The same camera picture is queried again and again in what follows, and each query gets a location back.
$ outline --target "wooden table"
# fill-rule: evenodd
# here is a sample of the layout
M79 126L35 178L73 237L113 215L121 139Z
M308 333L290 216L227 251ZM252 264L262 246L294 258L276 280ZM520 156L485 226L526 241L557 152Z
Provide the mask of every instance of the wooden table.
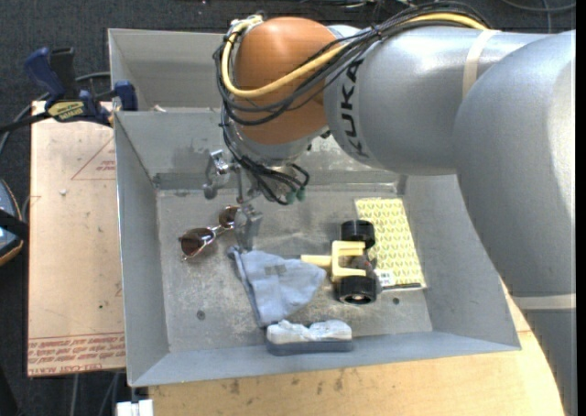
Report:
M149 394L157 416L561 416L548 362L513 312L520 351L158 386Z

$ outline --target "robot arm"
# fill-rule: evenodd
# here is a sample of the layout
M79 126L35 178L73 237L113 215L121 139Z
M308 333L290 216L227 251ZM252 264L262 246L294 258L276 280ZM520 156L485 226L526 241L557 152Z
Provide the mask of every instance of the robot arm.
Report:
M575 43L575 31L500 32L445 5L366 30L253 17L216 55L226 142L273 201L298 186L295 159L326 131L365 165L458 175L569 414L577 414Z

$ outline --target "gray carpet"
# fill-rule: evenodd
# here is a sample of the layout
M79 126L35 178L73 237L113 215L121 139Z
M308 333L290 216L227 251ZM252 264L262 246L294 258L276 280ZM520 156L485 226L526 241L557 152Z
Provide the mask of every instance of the gray carpet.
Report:
M474 6L493 27L523 32L559 32L576 27L576 9L551 14L512 7L500 0L459 0ZM543 0L510 0L543 7ZM575 0L545 0L561 7ZM78 75L108 71L106 33L110 27L224 32L230 21L262 9L269 16L295 14L324 23L364 27L402 7L344 10L322 2L289 0L0 0L0 125L42 93L25 75L27 55L42 46L74 47ZM23 203L29 190L30 132L15 131L0 155L0 178ZM0 367L24 414L69 414L73 377L29 379L25 372L27 334L27 250L0 268ZM75 414L97 415L113 374L79 378ZM119 379L122 398L124 379ZM109 414L110 406L104 414Z

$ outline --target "cardboard sheet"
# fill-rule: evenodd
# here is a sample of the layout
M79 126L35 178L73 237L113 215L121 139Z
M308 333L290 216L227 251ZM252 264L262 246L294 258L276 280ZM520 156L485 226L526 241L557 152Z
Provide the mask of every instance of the cardboard sheet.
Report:
M30 377L125 366L114 132L32 126Z

